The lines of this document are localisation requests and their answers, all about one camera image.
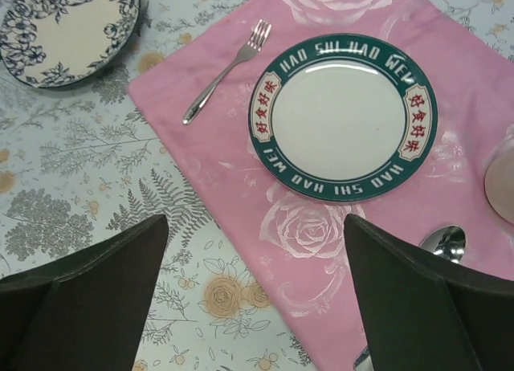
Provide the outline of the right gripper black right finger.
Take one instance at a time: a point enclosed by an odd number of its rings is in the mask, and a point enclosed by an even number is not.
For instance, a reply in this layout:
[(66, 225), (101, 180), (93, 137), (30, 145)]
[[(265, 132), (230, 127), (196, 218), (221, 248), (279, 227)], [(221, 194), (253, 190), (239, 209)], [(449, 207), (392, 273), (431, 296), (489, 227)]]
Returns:
[(513, 282), (351, 214), (345, 247), (373, 368), (511, 370)]

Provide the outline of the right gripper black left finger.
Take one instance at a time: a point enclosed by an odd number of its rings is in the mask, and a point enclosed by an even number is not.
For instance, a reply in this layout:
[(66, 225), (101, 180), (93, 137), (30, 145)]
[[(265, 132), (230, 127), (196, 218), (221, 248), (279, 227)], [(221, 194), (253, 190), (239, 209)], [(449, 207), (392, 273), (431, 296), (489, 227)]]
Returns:
[(130, 370), (168, 239), (163, 214), (1, 280), (3, 370)]

